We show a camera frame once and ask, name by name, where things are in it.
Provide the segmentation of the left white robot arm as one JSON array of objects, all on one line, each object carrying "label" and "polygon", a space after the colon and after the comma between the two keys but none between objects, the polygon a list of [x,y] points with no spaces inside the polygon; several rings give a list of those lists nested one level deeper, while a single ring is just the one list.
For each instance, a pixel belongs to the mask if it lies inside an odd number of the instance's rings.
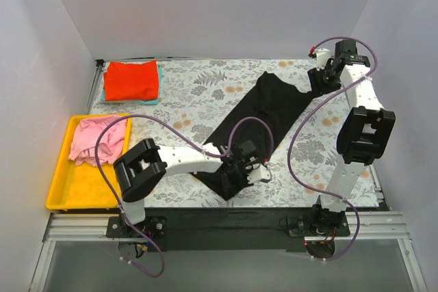
[{"label": "left white robot arm", "polygon": [[225,183],[248,183],[250,173],[259,166],[252,142],[231,148],[210,142],[197,150],[159,146],[151,138],[142,140],[113,164],[121,192],[122,229],[130,237],[139,237],[145,231],[144,199],[165,177],[207,173],[217,174]]}]

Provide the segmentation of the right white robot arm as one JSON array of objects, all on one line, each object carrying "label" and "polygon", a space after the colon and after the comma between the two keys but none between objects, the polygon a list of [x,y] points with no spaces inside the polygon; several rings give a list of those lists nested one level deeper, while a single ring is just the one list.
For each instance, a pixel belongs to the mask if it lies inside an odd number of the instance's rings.
[{"label": "right white robot arm", "polygon": [[337,136],[335,170],[309,219],[310,229],[322,236],[347,225],[345,201],[362,171],[383,156],[396,116],[378,100],[370,60],[359,55],[356,41],[340,40],[334,51],[313,47],[309,57],[316,60],[308,72],[312,90],[318,96],[340,90],[350,108]]}]

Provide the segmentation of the black t-shirt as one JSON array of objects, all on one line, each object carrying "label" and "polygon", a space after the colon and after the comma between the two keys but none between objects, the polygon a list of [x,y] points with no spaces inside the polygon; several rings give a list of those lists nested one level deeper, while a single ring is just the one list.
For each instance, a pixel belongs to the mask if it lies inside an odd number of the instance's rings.
[{"label": "black t-shirt", "polygon": [[[277,147],[314,98],[313,92],[301,92],[295,85],[282,81],[275,74],[264,72],[256,85],[229,112],[205,142],[214,146],[225,146],[237,122],[246,117],[256,117],[270,127],[274,147]],[[273,153],[270,150],[269,131],[255,120],[242,123],[233,136],[233,143],[237,145],[247,140],[255,145],[260,159],[268,159]]]}]

